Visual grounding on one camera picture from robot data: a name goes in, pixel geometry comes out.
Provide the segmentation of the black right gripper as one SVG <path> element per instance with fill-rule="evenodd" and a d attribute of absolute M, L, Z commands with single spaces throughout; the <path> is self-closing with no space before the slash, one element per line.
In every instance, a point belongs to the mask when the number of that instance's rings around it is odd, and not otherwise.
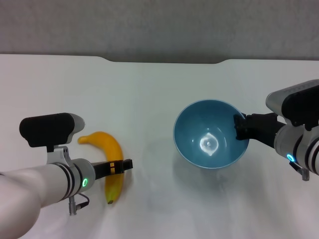
<path fill-rule="evenodd" d="M 271 148 L 274 148 L 274 140 L 278 131 L 285 126 L 277 120 L 278 115 L 252 114 L 234 115 L 234 128 L 237 140 L 254 139 Z"/>

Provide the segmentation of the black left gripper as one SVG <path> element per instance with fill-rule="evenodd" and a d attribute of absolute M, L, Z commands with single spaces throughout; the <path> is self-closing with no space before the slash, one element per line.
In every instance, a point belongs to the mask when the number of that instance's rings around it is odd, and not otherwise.
<path fill-rule="evenodd" d="M 126 170 L 133 169 L 133 161 L 131 159 L 116 160 L 111 162 L 95 162 L 91 163 L 95 171 L 95 180 L 115 175 L 122 174 Z"/>

